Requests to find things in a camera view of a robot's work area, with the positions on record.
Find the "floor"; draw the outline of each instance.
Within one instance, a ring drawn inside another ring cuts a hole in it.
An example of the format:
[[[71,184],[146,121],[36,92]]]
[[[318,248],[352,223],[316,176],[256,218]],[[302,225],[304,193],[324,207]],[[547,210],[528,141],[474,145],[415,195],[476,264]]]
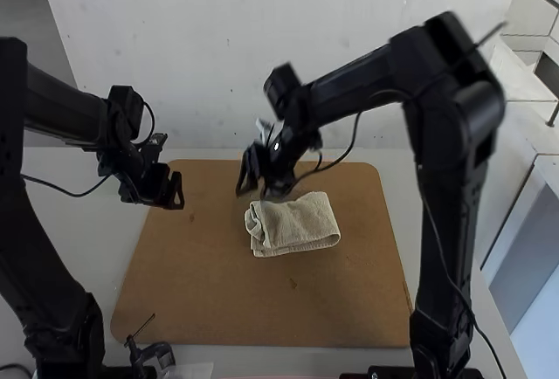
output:
[[[30,63],[75,86],[48,0],[0,0],[0,17],[0,35],[22,39],[28,46]],[[25,145],[58,146],[61,142],[26,132]]]

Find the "cork board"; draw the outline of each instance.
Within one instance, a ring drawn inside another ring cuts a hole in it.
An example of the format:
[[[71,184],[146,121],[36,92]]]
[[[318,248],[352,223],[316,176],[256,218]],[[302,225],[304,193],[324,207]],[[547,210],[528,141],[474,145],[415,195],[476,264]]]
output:
[[[179,160],[185,207],[150,209],[122,285],[111,331],[139,342],[399,348],[411,303],[380,177],[341,163],[289,198],[326,191],[342,233],[326,250],[255,258],[236,198],[239,162]],[[298,172],[311,169],[303,162]]]

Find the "cloth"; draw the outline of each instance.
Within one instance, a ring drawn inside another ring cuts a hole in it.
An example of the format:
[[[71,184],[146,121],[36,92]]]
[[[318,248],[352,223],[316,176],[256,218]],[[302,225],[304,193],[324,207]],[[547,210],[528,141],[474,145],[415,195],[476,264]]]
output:
[[[245,226],[255,257],[319,250],[340,241],[340,228],[324,192],[286,203],[251,202]]]

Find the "white table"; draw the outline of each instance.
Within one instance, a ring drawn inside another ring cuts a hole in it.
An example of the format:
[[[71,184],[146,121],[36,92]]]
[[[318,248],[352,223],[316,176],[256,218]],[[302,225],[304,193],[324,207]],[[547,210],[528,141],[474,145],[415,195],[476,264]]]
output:
[[[176,158],[238,159],[238,150],[168,150],[162,161]],[[325,156],[341,151],[325,151]],[[369,162],[379,171],[390,221],[414,300],[418,287],[421,200],[413,160],[406,149],[356,149],[348,161]],[[23,172],[82,191],[93,185],[96,161],[93,154],[73,148],[27,148]],[[184,183],[193,182],[185,179]],[[110,319],[132,252],[148,212],[144,206],[120,203],[117,182],[111,180],[91,196],[72,199],[43,186],[28,184],[37,215],[69,271],[94,294],[105,318],[107,364],[125,364],[128,353],[109,330]],[[477,263],[472,276],[473,309],[480,326],[497,349],[507,375],[525,378],[518,356],[487,289]],[[0,301],[0,363],[32,360],[23,348],[23,333],[15,315]],[[257,348],[223,346],[174,346],[178,364],[213,362],[214,378],[225,376],[304,375],[333,376],[342,372],[366,372],[371,364],[412,364],[409,349]],[[486,379],[500,377],[483,340],[474,336],[470,367]]]

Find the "concrete wall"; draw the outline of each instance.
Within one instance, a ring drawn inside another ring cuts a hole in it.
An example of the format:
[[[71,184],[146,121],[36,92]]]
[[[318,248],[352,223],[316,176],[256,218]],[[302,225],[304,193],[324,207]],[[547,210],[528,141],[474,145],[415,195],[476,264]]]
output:
[[[169,147],[242,148],[269,72],[290,60],[309,81],[455,10],[475,38],[510,0],[49,0],[78,87],[107,95],[130,84],[157,114]],[[362,117],[357,146],[408,148],[398,106]],[[323,130],[325,147],[349,143],[352,120]]]

